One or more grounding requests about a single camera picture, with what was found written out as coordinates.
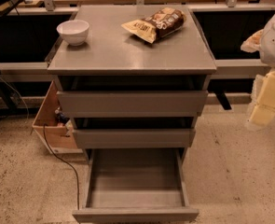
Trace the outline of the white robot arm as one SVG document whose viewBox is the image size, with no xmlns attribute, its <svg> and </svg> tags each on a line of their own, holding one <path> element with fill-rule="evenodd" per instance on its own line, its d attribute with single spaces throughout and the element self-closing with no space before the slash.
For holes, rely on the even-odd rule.
<svg viewBox="0 0 275 224">
<path fill-rule="evenodd" d="M 246 121 L 249 130 L 259 130 L 268 126 L 275 117 L 275 14 L 263 29 L 241 44 L 241 50 L 258 51 L 261 62 L 271 67 L 264 77 L 255 78 L 254 98 Z"/>
</svg>

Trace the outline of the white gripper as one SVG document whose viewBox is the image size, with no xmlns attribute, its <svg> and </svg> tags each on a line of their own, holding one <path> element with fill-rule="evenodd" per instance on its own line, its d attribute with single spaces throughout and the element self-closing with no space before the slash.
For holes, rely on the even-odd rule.
<svg viewBox="0 0 275 224">
<path fill-rule="evenodd" d="M 261 50 L 263 29 L 255 32 L 241 44 L 241 50 L 253 53 Z M 267 126 L 275 117 L 275 69 L 263 78 L 261 91 L 249 121 L 258 126 Z"/>
</svg>

